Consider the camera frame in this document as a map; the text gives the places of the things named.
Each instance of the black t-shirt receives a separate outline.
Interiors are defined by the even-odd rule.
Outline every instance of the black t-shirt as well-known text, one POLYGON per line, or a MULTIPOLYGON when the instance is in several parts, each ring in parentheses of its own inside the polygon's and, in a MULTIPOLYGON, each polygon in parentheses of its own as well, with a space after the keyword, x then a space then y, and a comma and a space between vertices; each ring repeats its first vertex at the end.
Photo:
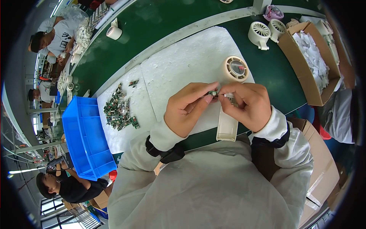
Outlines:
POLYGON ((71 176, 60 182, 60 196, 69 203, 78 204, 97 197, 108 185, 108 181, 98 179, 90 181, 90 188, 86 189, 82 183, 71 176))

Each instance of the white protective gown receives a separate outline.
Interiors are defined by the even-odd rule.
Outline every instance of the white protective gown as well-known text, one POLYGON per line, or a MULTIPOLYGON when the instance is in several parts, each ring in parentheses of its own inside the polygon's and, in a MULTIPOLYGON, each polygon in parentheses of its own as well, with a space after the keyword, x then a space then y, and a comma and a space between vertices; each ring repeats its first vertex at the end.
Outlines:
MULTIPOLYGON (((303 212, 313 157, 302 132, 290 125, 290 139, 274 150, 280 167, 267 181, 251 162, 250 146, 221 141, 187 153, 155 176, 161 151, 183 140, 164 122, 130 142, 109 197, 109 229, 297 228, 303 212)), ((285 116, 272 107, 266 126, 254 136, 273 141, 287 131, 285 116)))

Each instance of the fingernail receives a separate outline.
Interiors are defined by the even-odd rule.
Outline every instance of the fingernail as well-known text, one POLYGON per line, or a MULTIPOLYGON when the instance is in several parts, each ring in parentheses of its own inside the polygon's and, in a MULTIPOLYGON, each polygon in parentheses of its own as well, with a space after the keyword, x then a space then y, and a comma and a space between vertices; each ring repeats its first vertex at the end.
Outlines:
POLYGON ((209 103, 209 102, 211 102, 212 98, 213 98, 213 96, 209 94, 209 95, 206 95, 204 99, 207 103, 209 103))

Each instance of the person's left hand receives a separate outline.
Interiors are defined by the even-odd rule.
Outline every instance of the person's left hand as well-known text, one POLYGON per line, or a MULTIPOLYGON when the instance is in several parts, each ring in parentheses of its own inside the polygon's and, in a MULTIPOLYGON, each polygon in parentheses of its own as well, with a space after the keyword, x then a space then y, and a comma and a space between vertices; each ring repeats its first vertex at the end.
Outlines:
POLYGON ((170 97, 164 115, 167 126, 179 137, 187 137, 208 104, 217 101, 212 95, 204 95, 218 85, 218 82, 190 83, 170 97))
POLYGON ((65 49, 65 52, 66 53, 69 53, 71 50, 72 50, 72 48, 74 47, 74 41, 69 41, 68 43, 67 43, 67 45, 66 45, 66 49, 65 49))
POLYGON ((68 169, 68 166, 64 161, 61 162, 61 168, 68 169))

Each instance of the stack of white papers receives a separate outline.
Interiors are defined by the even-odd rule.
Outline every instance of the stack of white papers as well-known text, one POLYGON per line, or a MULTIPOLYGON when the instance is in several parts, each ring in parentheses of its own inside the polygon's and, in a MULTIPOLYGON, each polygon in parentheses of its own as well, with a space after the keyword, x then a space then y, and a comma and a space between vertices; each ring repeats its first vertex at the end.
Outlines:
POLYGON ((329 67, 325 64, 315 41, 309 33, 305 34, 304 31, 300 31, 300 33, 295 33, 292 37, 299 46, 302 55, 304 55, 304 58, 313 74, 318 90, 320 94, 322 94, 323 89, 329 84, 329 67))

